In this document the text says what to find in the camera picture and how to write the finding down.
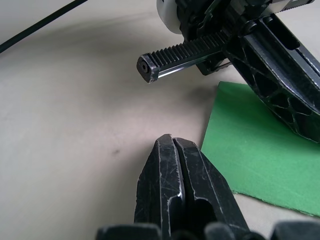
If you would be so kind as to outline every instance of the white tabletop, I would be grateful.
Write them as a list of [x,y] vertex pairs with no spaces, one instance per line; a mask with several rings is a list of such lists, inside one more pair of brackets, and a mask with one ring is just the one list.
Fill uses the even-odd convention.
[[[68,0],[1,0],[0,42]],[[279,14],[320,60],[320,1]],[[132,223],[137,179],[155,140],[201,146],[219,81],[231,66],[196,67],[146,84],[140,55],[175,45],[156,0],[89,0],[0,55],[0,239],[93,240]],[[265,236],[279,220],[310,219],[249,197],[236,200]]]

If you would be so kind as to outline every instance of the black plastic part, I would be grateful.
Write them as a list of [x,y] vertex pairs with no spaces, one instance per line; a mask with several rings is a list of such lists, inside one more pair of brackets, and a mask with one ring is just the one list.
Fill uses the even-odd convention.
[[153,224],[114,225],[98,230],[96,240],[161,240],[159,228]]
[[320,225],[315,222],[282,222],[274,228],[271,240],[319,240]]
[[224,54],[258,97],[295,133],[320,143],[320,63],[276,15],[234,35]]
[[168,134],[156,141],[140,175],[134,222],[158,225],[163,240],[179,231],[204,240],[212,222],[235,237],[249,232],[223,176],[193,142]]

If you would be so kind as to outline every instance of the white pulley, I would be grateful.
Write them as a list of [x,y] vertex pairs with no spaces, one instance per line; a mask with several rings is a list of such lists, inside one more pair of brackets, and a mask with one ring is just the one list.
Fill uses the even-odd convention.
[[164,25],[174,34],[182,34],[175,0],[156,0],[156,8]]

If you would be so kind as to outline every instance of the honeycomb pattern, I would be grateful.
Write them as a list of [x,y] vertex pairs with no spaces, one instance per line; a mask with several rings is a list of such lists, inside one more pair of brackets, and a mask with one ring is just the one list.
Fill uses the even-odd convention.
[[230,40],[226,55],[257,96],[293,132],[320,143],[320,116],[280,83],[238,37]]

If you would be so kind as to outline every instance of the green card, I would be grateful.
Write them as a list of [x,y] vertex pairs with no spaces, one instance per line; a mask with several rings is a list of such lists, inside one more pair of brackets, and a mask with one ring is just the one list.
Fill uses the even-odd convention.
[[249,86],[220,82],[202,151],[234,192],[320,216],[320,145],[277,120]]

